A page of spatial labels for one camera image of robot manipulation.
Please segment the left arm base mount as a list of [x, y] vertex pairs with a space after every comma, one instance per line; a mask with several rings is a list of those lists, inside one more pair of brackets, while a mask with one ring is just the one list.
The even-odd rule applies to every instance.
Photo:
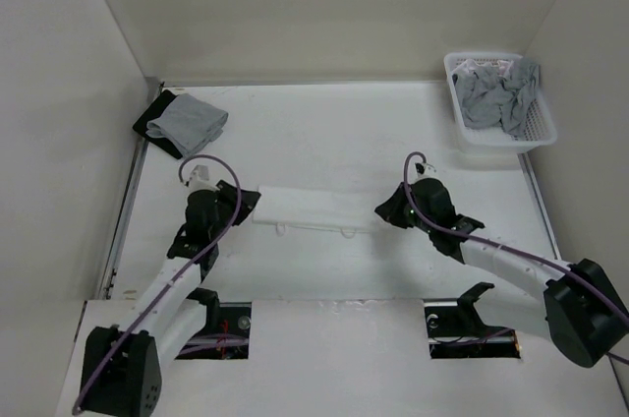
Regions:
[[215, 291], [196, 289], [188, 298], [204, 306], [205, 323], [184, 345], [177, 360], [245, 360], [252, 327], [250, 302], [222, 302]]

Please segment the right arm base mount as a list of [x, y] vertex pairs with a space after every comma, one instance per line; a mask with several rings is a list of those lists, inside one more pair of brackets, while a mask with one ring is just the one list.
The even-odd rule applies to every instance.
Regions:
[[494, 288], [480, 282], [458, 298], [433, 299], [424, 303], [425, 322], [432, 359], [520, 359], [514, 330], [486, 325], [475, 305]]

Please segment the white tank top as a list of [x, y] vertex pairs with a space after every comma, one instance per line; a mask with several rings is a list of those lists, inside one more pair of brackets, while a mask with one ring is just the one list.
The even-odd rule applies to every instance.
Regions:
[[380, 227], [371, 195], [260, 186], [253, 223], [340, 232], [373, 233]]

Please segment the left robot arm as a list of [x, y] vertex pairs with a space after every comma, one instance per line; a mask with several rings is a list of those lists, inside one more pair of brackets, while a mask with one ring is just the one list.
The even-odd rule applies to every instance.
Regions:
[[150, 287], [122, 321], [87, 336], [74, 414], [152, 415], [166, 368], [195, 334], [219, 329], [220, 301], [201, 284], [218, 258], [219, 239], [247, 219], [261, 194], [225, 181], [193, 182], [190, 189], [185, 221]]

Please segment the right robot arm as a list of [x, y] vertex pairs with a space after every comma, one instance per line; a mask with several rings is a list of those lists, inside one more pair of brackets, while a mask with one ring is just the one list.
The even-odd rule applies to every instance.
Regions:
[[572, 363], [591, 368], [628, 334], [628, 310], [597, 263], [539, 258], [490, 238], [479, 220], [455, 210], [445, 186], [425, 177], [400, 184], [375, 214], [401, 229], [418, 228], [434, 248], [464, 266], [483, 269], [516, 286], [537, 306], [488, 306], [479, 283], [457, 300], [456, 323], [470, 334], [505, 327], [548, 339]]

